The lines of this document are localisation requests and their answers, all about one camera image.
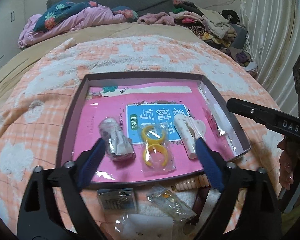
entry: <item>pink towel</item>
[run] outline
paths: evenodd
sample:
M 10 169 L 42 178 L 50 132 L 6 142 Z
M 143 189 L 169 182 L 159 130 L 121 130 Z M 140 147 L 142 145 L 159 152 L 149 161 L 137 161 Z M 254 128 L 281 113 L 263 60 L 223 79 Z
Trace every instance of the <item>pink towel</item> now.
M 169 16 L 165 12 L 161 12 L 157 14 L 148 13 L 144 16 L 139 17 L 138 23 L 174 25 L 174 18 Z
M 183 18 L 182 23 L 195 23 L 195 20 L 192 20 L 190 18 Z
M 98 7 L 83 9 L 78 14 L 69 17 L 45 33 L 33 32 L 33 28 L 41 16 L 41 14 L 35 14 L 29 18 L 19 36 L 19 48 L 34 45 L 64 32 L 71 32 L 91 26 L 115 24 L 127 21 L 127 18 L 123 14 L 113 15 L 109 7 L 99 4 Z

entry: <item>yellow plastic ring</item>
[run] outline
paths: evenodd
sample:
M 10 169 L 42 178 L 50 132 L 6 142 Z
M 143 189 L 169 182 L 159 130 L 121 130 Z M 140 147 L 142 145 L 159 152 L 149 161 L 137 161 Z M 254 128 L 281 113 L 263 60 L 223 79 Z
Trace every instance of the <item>yellow plastic ring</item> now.
M 146 165 L 148 165 L 149 167 L 152 166 L 152 163 L 149 160 L 147 160 L 146 157 L 147 157 L 147 152 L 153 151 L 154 149 L 156 149 L 158 152 L 160 152 L 164 156 L 164 161 L 161 165 L 162 165 L 162 167 L 166 166 L 166 164 L 168 163 L 168 160 L 169 160 L 168 150 L 160 144 L 152 144 L 145 148 L 145 150 L 143 152 L 143 160 L 145 161 Z
M 148 131 L 153 129 L 153 128 L 154 128 L 153 125 L 148 125 L 148 126 L 146 126 L 142 129 L 141 137 L 142 137 L 143 141 L 147 142 L 150 145 L 151 144 L 161 144 L 161 143 L 163 143 L 163 141 L 166 137 L 166 134 L 165 134 L 164 131 L 162 131 L 162 137 L 160 137 L 159 139 L 152 139 L 152 138 L 149 138 L 147 136 Z

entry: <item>floral blanket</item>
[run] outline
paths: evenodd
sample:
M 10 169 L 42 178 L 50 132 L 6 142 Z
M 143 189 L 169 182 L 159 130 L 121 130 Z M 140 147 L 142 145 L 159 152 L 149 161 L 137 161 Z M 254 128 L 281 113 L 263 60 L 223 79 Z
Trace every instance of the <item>floral blanket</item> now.
M 225 100 L 236 97 L 278 109 L 271 96 L 244 68 L 206 44 L 162 36 L 106 38 L 81 44 L 71 38 L 42 57 L 23 75 L 0 115 L 0 217 L 14 233 L 22 196 L 33 168 L 37 165 L 45 169 L 55 167 L 64 119 L 82 78 L 88 73 L 144 70 L 204 74 Z M 279 193 L 281 150 L 276 145 L 282 136 L 253 120 L 237 118 L 252 145 L 252 150 L 237 164 L 252 170 L 265 167 Z M 149 206 L 142 191 L 136 190 L 136 193 L 139 213 L 160 215 L 155 207 Z M 191 205 L 194 196 L 195 193 L 182 199 Z M 113 235 L 110 229 L 114 229 L 116 218 L 104 214 L 96 192 L 85 190 L 82 197 L 98 225 Z M 66 227 L 73 229 L 58 190 L 56 198 Z M 234 210 L 227 230 L 235 227 L 239 213 L 238 209 Z M 179 235 L 178 239 L 191 237 L 193 235 Z
M 74 3 L 69 0 L 62 0 L 52 5 L 40 18 L 33 29 L 34 32 L 47 32 L 58 23 L 64 21 L 72 15 L 81 12 L 88 7 L 96 7 L 98 2 Z

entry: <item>plastic wrapper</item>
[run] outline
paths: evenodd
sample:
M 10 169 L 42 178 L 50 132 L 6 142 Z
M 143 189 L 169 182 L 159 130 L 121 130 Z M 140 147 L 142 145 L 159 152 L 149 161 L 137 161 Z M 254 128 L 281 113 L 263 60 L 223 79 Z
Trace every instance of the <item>plastic wrapper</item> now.
M 139 128 L 144 141 L 142 172 L 146 175 L 164 174 L 176 169 L 170 150 L 168 124 L 154 124 Z
M 249 65 L 245 67 L 245 70 L 249 73 L 250 76 L 256 79 L 258 75 L 258 65 L 255 62 L 250 62 Z
M 99 124 L 101 137 L 105 140 L 106 152 L 113 161 L 124 161 L 135 157 L 132 144 L 124 135 L 115 118 L 106 118 Z
M 190 116 L 176 114 L 174 116 L 174 127 L 176 128 L 189 159 L 197 157 L 195 152 L 195 141 L 204 138 L 206 125 L 201 120 L 194 120 Z
M 196 216 L 186 203 L 160 185 L 151 188 L 147 199 L 177 223 L 186 222 Z
M 222 130 L 222 128 L 216 122 L 215 117 L 209 109 L 203 108 L 204 116 L 207 119 L 211 130 L 218 136 L 225 135 L 226 132 Z
M 162 239 L 171 240 L 173 230 L 171 217 L 155 217 L 140 214 L 125 214 L 114 225 L 114 239 Z
M 136 201 L 132 188 L 100 189 L 98 200 L 105 212 L 136 212 Z

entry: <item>clear plastic packet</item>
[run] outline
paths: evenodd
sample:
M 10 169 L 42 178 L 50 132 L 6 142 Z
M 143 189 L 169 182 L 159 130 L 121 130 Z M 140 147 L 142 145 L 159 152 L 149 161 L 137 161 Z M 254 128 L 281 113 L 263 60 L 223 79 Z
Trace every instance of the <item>clear plastic packet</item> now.
M 136 212 L 136 201 L 132 188 L 99 189 L 97 196 L 100 205 L 107 213 L 116 211 Z
M 171 216 L 176 223 L 184 223 L 196 216 L 196 213 L 177 195 L 160 185 L 151 188 L 147 199 L 162 212 Z
M 124 135 L 115 118 L 107 117 L 99 124 L 101 137 L 105 140 L 106 152 L 113 161 L 124 161 L 135 157 L 132 143 Z
M 176 169 L 170 150 L 168 124 L 139 127 L 144 141 L 142 148 L 142 172 L 146 175 L 164 174 Z
M 140 214 L 124 214 L 114 224 L 114 239 L 172 239 L 173 219 Z
M 221 129 L 221 127 L 216 122 L 214 115 L 210 109 L 203 108 L 204 116 L 207 119 L 211 130 L 218 136 L 225 135 L 226 132 Z

